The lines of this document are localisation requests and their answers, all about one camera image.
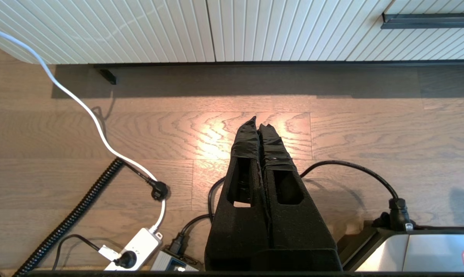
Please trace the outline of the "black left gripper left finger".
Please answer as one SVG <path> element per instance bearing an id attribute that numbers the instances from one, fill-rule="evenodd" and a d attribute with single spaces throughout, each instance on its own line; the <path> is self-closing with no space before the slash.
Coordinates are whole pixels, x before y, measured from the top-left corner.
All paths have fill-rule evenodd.
<path id="1" fill-rule="evenodd" d="M 242 124 L 205 248 L 207 270 L 249 270 L 251 259 L 268 247 L 267 212 L 260 167 L 256 118 Z"/>

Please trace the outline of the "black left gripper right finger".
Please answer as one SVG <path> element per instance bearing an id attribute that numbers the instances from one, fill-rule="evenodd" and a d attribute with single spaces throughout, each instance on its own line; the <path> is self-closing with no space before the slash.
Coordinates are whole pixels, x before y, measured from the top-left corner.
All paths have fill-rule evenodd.
<path id="1" fill-rule="evenodd" d="M 255 270 L 341 270 L 337 245 L 272 125 L 260 125 L 268 247 Z"/>

